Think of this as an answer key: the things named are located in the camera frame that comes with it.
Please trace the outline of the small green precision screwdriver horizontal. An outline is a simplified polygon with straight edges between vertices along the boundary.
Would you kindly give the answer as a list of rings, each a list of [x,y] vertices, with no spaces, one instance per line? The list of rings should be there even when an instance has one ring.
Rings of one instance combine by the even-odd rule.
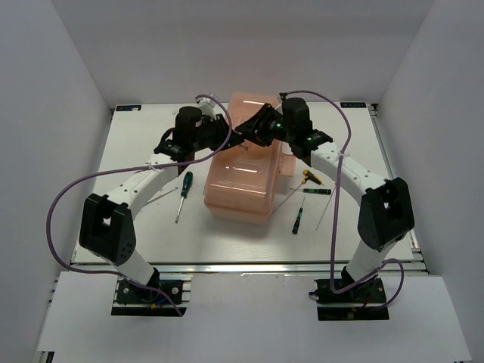
[[[305,194],[331,195],[332,190],[328,188],[291,188],[291,191],[303,192]]]

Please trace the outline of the pink plastic toolbox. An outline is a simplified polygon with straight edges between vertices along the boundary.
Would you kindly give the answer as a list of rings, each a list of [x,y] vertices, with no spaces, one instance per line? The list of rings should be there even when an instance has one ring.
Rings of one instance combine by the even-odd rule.
[[[293,176],[296,158],[273,141],[260,147],[250,141],[217,153],[204,187],[204,204],[213,216],[256,225],[272,214],[278,179]]]

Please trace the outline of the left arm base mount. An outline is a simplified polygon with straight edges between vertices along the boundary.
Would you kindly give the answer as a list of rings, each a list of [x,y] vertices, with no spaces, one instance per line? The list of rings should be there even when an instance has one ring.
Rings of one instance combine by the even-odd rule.
[[[189,280],[161,279],[159,289],[175,303],[181,315],[186,312],[191,294],[191,282]],[[135,287],[127,280],[118,280],[117,282],[111,315],[181,317],[163,294]]]

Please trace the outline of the green screwdriver long shaft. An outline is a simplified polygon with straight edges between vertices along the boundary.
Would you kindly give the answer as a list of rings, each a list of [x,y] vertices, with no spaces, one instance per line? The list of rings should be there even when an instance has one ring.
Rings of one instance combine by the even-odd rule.
[[[146,204],[148,205],[148,204],[154,203],[155,201],[157,201],[157,200],[165,197],[166,195],[171,194],[172,192],[177,191],[177,190],[178,190],[178,187],[175,187],[172,190],[169,190],[165,193],[162,193],[161,195],[158,195],[157,197],[150,199]]]

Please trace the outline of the yellow black T-handle key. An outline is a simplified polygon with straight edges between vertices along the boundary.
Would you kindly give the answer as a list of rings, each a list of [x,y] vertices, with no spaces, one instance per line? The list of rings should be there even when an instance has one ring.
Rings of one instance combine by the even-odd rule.
[[[335,194],[335,189],[336,189],[336,188],[333,188],[333,189],[331,190],[331,193],[330,193],[329,198],[328,198],[328,200],[327,200],[327,202],[326,202],[326,204],[325,204],[325,207],[324,207],[324,209],[323,209],[323,212],[322,212],[322,214],[321,214],[321,217],[320,217],[320,219],[318,220],[318,224],[316,225],[315,231],[317,231],[317,230],[319,229],[319,227],[320,227],[320,225],[321,225],[321,223],[322,223],[322,221],[323,221],[323,218],[324,218],[324,216],[325,216],[325,214],[326,214],[326,212],[327,212],[327,210],[328,210],[328,208],[329,208],[329,206],[330,206],[330,204],[331,204],[331,201],[332,201],[332,199],[333,199],[333,196],[334,196],[334,194]]]
[[[272,213],[275,213],[281,206],[283,206],[286,201],[296,192],[298,191],[302,186],[304,186],[307,182],[312,182],[315,183],[318,186],[323,185],[323,181],[319,176],[314,174],[313,172],[309,171],[308,169],[304,169],[303,172],[303,178],[300,184],[298,185],[297,188],[294,188],[286,197],[285,199],[273,210]]]

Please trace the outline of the green screwdriver short shaft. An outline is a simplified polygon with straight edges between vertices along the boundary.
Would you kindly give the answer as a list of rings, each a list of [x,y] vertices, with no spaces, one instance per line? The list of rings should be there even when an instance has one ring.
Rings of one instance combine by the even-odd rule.
[[[185,177],[183,178],[183,182],[182,182],[181,200],[180,200],[178,211],[177,211],[177,214],[176,214],[176,217],[175,217],[175,224],[178,224],[178,221],[179,221],[179,218],[180,218],[180,215],[181,215],[181,212],[182,212],[182,207],[183,207],[184,201],[185,201],[186,197],[188,196],[188,193],[189,193],[191,186],[193,184],[193,180],[194,180],[193,172],[186,172]]]

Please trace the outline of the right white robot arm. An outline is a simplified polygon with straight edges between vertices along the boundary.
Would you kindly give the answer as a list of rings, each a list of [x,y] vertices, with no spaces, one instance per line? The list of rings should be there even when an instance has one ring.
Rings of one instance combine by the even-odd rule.
[[[414,228],[408,184],[402,178],[373,173],[352,159],[344,147],[338,147],[332,137],[315,129],[302,98],[285,98],[278,109],[265,104],[236,131],[263,147],[274,140],[287,143],[296,158],[334,181],[335,206],[340,205],[343,191],[358,204],[360,241],[341,272],[341,282],[330,279],[330,291],[353,302],[361,300],[368,294],[368,281],[387,264],[390,250]]]

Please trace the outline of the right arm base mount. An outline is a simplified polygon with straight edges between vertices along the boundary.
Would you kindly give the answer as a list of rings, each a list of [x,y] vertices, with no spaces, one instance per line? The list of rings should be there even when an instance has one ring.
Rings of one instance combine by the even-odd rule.
[[[330,279],[318,279],[309,298],[316,302],[319,321],[389,320],[388,308],[381,308],[386,292],[380,278],[341,294],[330,290]]]

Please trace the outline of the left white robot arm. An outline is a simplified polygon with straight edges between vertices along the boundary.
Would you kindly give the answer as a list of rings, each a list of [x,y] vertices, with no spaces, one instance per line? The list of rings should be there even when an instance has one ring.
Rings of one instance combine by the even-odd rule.
[[[134,281],[134,293],[142,301],[153,301],[160,292],[159,273],[136,250],[135,217],[156,192],[178,178],[196,152],[227,150],[243,142],[222,115],[182,107],[174,127],[162,135],[145,169],[104,195],[87,197],[80,246]]]

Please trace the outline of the small green precision screwdriver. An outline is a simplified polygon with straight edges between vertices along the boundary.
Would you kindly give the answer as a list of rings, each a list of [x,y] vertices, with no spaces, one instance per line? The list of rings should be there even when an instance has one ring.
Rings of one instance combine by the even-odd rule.
[[[296,218],[295,218],[295,221],[293,223],[292,230],[291,230],[292,234],[298,234],[301,218],[302,218],[302,215],[303,215],[304,202],[305,202],[305,198],[302,199],[301,206],[299,207],[298,212],[296,214]]]

